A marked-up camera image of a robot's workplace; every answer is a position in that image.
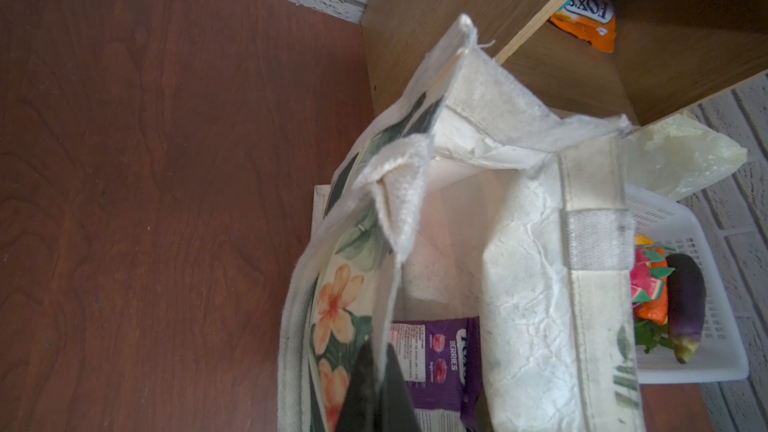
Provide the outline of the white floral canvas tote bag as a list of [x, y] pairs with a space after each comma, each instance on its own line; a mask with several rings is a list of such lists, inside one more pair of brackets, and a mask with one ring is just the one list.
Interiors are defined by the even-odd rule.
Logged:
[[335, 431], [366, 343], [382, 381], [392, 323], [477, 317], [477, 430], [643, 430], [629, 129], [556, 115], [459, 16], [313, 208], [282, 314], [278, 429]]

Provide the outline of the purple snack bag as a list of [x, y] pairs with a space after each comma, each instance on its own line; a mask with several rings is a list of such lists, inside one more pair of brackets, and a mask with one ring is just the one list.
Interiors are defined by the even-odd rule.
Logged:
[[423, 431], [476, 431], [483, 392], [477, 317], [394, 322], [390, 343]]

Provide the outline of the cream plastic grocery bag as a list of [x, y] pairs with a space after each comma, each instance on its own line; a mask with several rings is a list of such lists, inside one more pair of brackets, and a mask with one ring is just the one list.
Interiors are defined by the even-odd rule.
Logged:
[[627, 181], [679, 201], [734, 174], [748, 151], [683, 110], [623, 140]]

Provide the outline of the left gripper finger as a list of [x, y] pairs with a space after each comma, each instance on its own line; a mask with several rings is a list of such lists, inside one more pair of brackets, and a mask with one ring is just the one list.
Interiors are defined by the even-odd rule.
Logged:
[[376, 382], [370, 343], [364, 344], [354, 363], [350, 384], [335, 431], [419, 432], [411, 394], [396, 352], [387, 346], [383, 379]]

